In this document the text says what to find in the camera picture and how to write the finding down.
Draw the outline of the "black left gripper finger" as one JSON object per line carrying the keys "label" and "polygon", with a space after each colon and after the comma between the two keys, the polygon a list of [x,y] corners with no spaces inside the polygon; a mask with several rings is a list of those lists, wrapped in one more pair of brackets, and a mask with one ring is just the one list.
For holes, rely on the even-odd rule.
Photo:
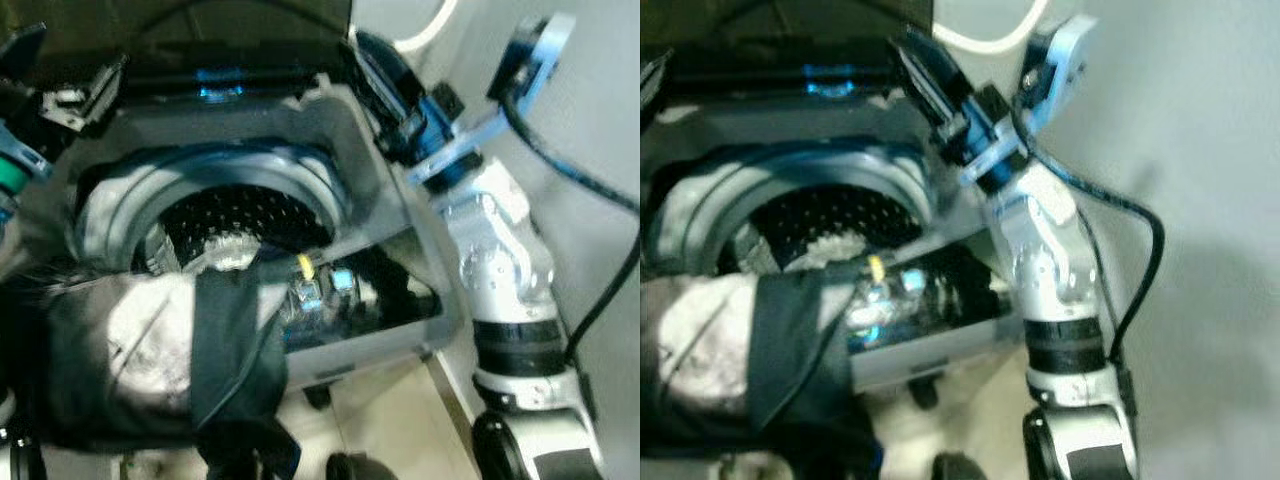
{"label": "black left gripper finger", "polygon": [[42,119],[74,133],[92,131],[110,116],[124,81],[127,55],[100,68],[88,83],[65,84],[42,93]]}
{"label": "black left gripper finger", "polygon": [[666,105],[672,82],[672,61],[677,50],[668,47],[655,56],[643,59],[640,69],[640,132],[644,133]]}
{"label": "black left gripper finger", "polygon": [[1,76],[22,79],[36,65],[49,28],[24,26],[15,29],[1,46]]}

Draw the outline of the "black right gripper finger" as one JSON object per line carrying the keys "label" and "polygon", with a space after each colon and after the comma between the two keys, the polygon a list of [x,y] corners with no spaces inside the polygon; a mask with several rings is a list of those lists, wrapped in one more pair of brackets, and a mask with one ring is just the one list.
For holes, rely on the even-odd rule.
{"label": "black right gripper finger", "polygon": [[384,118],[406,122],[420,116],[425,87],[404,56],[384,38],[372,38],[372,96]]}
{"label": "black right gripper finger", "polygon": [[905,40],[895,41],[900,70],[910,87],[910,96],[925,115],[937,140],[951,140],[956,134],[956,109],[934,77],[933,70],[916,49]]}
{"label": "black right gripper finger", "polygon": [[389,41],[364,29],[352,31],[352,54],[358,77],[378,104],[383,136],[410,137],[413,105],[399,87],[411,73],[408,64]]}
{"label": "black right gripper finger", "polygon": [[972,96],[973,87],[960,65],[941,42],[919,29],[911,32],[911,46],[925,59],[934,77],[943,86],[945,92],[955,105],[956,118],[963,116],[965,101]]}

